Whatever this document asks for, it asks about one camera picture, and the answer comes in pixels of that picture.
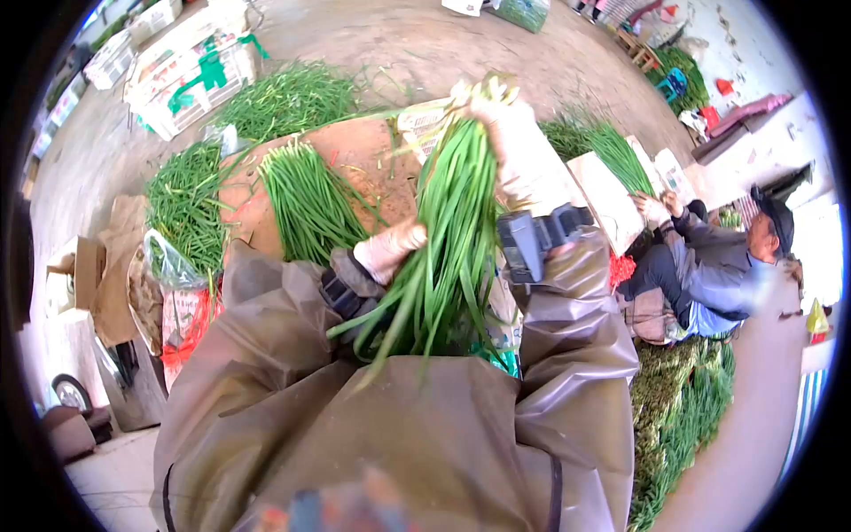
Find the cap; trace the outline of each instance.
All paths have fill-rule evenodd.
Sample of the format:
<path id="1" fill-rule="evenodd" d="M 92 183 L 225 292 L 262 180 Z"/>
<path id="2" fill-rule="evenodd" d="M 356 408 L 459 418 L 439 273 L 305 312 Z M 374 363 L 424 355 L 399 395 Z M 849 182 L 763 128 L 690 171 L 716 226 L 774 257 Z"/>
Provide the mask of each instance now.
<path id="1" fill-rule="evenodd" d="M 786 207 L 785 203 L 767 196 L 756 185 L 751 188 L 751 198 L 757 207 L 774 222 L 783 255 L 791 253 L 792 238 L 795 236 L 795 218 L 792 216 L 792 211 Z"/>

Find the red plastic bag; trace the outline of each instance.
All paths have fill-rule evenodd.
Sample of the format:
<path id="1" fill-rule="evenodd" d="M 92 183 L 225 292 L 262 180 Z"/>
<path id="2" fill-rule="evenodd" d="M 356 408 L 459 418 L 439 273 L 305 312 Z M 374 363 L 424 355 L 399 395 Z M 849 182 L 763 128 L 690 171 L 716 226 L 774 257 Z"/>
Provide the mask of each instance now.
<path id="1" fill-rule="evenodd" d="M 706 131 L 714 128 L 721 122 L 721 117 L 718 116 L 718 109 L 715 106 L 701 107 L 700 115 L 706 119 Z"/>
<path id="2" fill-rule="evenodd" d="M 726 79 L 715 80 L 715 86 L 718 87 L 718 92 L 721 96 L 730 96 L 733 93 L 733 82 Z"/>

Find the hand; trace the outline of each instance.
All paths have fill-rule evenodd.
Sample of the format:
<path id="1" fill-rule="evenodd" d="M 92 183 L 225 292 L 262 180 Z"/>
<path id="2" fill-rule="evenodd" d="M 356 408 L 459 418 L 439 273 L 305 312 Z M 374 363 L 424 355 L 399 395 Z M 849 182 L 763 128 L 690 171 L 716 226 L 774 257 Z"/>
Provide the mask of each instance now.
<path id="1" fill-rule="evenodd" d="M 565 203 L 575 203 L 574 189 L 569 187 L 573 178 L 538 128 L 529 104 L 472 98 L 468 108 L 488 128 L 500 165 L 497 179 L 509 209 L 545 216 Z"/>
<path id="2" fill-rule="evenodd" d="M 637 191 L 632 197 L 632 202 L 636 205 L 636 209 L 641 213 L 641 216 L 650 221 L 654 221 L 660 226 L 666 220 L 671 219 L 671 213 L 661 201 L 655 197 L 650 197 L 644 192 Z"/>
<path id="3" fill-rule="evenodd" d="M 357 243 L 353 253 L 376 283 L 387 285 L 405 257 L 426 245 L 427 240 L 426 226 L 417 223 L 412 216 L 369 240 Z"/>
<path id="4" fill-rule="evenodd" d="M 668 212 L 674 218 L 679 218 L 683 215 L 683 204 L 680 203 L 680 198 L 674 192 L 662 192 L 660 200 L 662 200 L 662 203 L 668 208 Z"/>

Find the tire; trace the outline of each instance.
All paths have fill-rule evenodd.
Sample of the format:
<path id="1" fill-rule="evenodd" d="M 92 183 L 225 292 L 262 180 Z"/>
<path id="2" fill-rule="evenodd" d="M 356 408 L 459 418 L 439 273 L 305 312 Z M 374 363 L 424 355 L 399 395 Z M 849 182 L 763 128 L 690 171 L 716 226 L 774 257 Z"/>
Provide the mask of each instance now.
<path id="1" fill-rule="evenodd" d="M 60 403 L 77 407 L 81 412 L 92 409 L 92 399 L 80 381 L 66 374 L 59 374 L 51 383 Z"/>

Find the wooden stool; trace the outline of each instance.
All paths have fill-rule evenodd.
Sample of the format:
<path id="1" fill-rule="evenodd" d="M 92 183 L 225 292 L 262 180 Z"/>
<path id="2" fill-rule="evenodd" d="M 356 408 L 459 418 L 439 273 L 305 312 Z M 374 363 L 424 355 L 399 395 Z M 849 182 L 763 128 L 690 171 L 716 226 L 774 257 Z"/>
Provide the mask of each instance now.
<path id="1" fill-rule="evenodd" d="M 657 65 L 661 65 L 662 61 L 659 56 L 647 44 L 642 44 L 641 49 L 635 57 L 632 58 L 632 64 L 639 66 L 641 72 L 647 73 Z"/>
<path id="2" fill-rule="evenodd" d="M 641 43 L 638 42 L 638 39 L 623 28 L 618 28 L 615 36 L 617 37 L 618 44 L 626 47 L 626 54 L 630 57 L 634 57 L 636 52 L 641 48 Z"/>

